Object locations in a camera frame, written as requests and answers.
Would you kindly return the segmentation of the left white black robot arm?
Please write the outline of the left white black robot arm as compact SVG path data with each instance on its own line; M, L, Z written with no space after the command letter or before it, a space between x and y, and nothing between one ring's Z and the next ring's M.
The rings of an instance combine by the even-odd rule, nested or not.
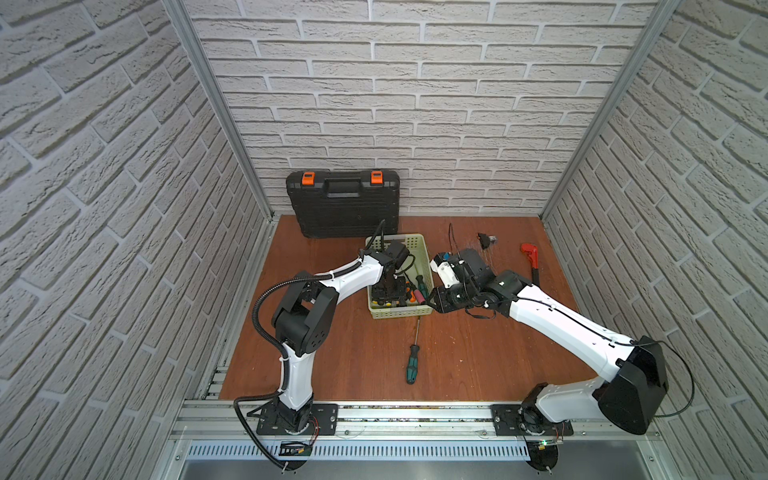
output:
M386 222L380 221L373 235L352 262L324 273L300 272L268 288L256 300L251 321L256 332L280 354L281 377L276 391L264 398L271 402L287 430L299 434L310 425L314 399L312 373L315 353L327 339L337 306L348 297L392 276L408 257L400 241L387 248L373 246L382 240ZM274 334L259 318L269 296L283 289L273 318Z

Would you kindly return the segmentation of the green black large screwdriver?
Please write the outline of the green black large screwdriver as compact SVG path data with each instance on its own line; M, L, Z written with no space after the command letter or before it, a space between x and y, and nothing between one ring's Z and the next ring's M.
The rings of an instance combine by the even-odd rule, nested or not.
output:
M406 366L406 383L408 385L413 385L416 382L418 377L418 372L419 372L420 346L418 345L418 338L419 338L420 324L421 324L421 318L418 317L416 320L414 341L409 347L409 357L408 357L408 362Z

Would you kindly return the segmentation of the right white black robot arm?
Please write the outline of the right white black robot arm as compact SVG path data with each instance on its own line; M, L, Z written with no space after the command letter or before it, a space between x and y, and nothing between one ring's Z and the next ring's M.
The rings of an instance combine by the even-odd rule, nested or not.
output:
M518 408L527 433L542 435L558 424L588 419L643 435L659 417L669 391L663 341L600 326L518 273L495 273L473 249L440 253L430 268L441 280L428 297L435 311L482 308L501 314L545 335L594 371L591 380L536 385Z

